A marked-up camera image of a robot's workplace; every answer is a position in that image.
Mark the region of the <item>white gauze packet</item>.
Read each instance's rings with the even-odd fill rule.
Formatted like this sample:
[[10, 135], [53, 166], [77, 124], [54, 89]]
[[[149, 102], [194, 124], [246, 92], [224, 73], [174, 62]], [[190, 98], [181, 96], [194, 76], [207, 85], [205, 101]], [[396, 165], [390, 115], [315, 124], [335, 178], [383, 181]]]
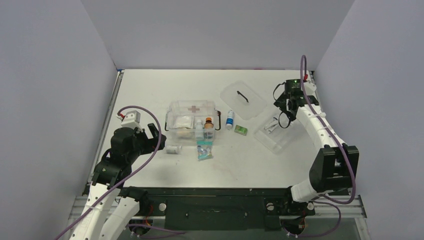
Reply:
[[194, 126], [194, 116], [192, 115], [179, 115], [175, 118], [173, 128], [190, 128]]

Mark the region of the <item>teal packet of supplies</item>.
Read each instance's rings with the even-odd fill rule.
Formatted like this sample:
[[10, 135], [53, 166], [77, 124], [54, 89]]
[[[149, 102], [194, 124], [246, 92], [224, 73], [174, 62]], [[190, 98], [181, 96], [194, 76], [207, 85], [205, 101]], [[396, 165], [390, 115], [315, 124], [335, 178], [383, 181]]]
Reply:
[[199, 161], [212, 159], [214, 157], [212, 153], [213, 146], [214, 144], [212, 141], [197, 141], [197, 159]]

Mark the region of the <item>clear plastic medicine box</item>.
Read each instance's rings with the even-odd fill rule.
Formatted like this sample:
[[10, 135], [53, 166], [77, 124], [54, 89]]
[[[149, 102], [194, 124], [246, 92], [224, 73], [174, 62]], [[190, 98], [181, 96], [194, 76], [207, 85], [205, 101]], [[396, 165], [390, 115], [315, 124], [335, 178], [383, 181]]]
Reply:
[[212, 142], [221, 127], [221, 112], [212, 100], [175, 100], [166, 111], [164, 129], [176, 142]]

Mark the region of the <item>blue white wipe packets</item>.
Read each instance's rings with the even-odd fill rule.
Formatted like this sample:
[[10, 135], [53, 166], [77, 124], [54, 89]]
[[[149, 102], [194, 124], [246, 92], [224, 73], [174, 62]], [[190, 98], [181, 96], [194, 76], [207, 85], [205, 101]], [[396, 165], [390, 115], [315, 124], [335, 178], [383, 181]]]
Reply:
[[267, 133], [272, 133], [276, 128], [280, 126], [279, 119], [277, 117], [273, 117], [270, 122], [268, 122], [264, 127], [263, 130]]

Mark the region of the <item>small green box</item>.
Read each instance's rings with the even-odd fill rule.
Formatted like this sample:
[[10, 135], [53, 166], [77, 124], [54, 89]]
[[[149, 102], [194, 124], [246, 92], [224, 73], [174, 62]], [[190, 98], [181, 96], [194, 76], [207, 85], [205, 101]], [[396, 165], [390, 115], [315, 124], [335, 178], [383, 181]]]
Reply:
[[234, 127], [234, 132], [243, 136], [246, 136], [248, 133], [248, 129], [246, 127], [240, 126], [240, 125], [236, 125]]

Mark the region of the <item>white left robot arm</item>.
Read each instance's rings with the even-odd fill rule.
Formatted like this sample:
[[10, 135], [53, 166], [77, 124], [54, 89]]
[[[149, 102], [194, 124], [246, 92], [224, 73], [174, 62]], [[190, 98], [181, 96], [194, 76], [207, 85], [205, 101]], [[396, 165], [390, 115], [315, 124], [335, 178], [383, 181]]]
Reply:
[[70, 239], [99, 239], [115, 198], [125, 181], [136, 173], [132, 169], [133, 163], [141, 155], [154, 157], [163, 149], [166, 136], [162, 134], [161, 127], [154, 123], [147, 127], [152, 137], [148, 137], [145, 129], [138, 125], [120, 127], [113, 132], [110, 148], [94, 168], [84, 210], [71, 227]]

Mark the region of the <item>brown bottle orange label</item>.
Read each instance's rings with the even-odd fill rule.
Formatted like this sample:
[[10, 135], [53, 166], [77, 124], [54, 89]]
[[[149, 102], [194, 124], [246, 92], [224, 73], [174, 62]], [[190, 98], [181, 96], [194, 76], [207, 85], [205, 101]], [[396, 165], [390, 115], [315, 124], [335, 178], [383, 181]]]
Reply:
[[213, 123], [213, 119], [211, 117], [207, 117], [205, 119], [205, 123], [204, 123], [203, 128], [206, 132], [212, 132], [214, 130], [214, 123]]

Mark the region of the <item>white bandage roll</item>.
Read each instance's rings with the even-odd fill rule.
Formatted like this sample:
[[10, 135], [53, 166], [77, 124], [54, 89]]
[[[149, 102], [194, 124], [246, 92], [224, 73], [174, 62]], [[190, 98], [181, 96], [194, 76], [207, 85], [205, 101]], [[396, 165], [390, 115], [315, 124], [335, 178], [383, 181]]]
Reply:
[[166, 145], [164, 148], [166, 154], [178, 155], [182, 151], [181, 145]]

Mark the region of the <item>clear plastic divider tray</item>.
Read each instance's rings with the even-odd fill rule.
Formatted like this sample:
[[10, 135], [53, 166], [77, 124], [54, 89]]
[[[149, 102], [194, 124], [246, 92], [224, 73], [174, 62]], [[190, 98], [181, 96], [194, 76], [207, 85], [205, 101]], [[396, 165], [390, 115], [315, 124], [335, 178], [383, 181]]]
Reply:
[[[273, 132], [264, 131], [264, 126], [271, 121], [273, 117], [279, 120], [279, 127]], [[280, 154], [283, 151], [295, 146], [298, 143], [304, 143], [309, 140], [309, 135], [304, 126], [299, 121], [289, 123], [286, 115], [278, 110], [268, 115], [253, 133], [253, 136], [262, 145], [274, 154]]]

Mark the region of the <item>white bottle green label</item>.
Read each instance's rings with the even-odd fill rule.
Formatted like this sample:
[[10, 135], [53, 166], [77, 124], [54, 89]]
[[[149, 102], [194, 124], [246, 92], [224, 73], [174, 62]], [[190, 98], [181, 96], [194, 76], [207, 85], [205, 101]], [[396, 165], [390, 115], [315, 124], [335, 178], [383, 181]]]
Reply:
[[201, 119], [196, 120], [195, 124], [195, 131], [194, 131], [194, 138], [196, 141], [203, 141], [204, 140], [204, 128], [203, 128], [203, 122]]

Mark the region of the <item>white bottle blue label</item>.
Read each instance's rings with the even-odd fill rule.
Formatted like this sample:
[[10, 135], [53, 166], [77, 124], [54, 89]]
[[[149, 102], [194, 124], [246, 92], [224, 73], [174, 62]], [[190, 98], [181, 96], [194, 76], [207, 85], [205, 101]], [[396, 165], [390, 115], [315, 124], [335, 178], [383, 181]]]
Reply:
[[235, 112], [230, 109], [227, 113], [227, 118], [225, 121], [225, 127], [227, 130], [231, 130], [234, 126], [234, 118], [235, 118]]

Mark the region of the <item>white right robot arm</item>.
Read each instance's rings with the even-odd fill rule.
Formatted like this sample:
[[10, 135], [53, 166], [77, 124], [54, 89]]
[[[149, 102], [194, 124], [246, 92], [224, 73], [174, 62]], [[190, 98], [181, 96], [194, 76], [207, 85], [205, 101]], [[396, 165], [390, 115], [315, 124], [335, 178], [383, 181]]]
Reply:
[[287, 125], [279, 127], [288, 129], [298, 121], [317, 149], [308, 177], [290, 186], [282, 199], [284, 213], [294, 215], [307, 210], [312, 200], [326, 197], [328, 193], [355, 191], [359, 150], [336, 135], [317, 98], [307, 94], [305, 80], [288, 79], [281, 85], [284, 91], [274, 105], [286, 116]]

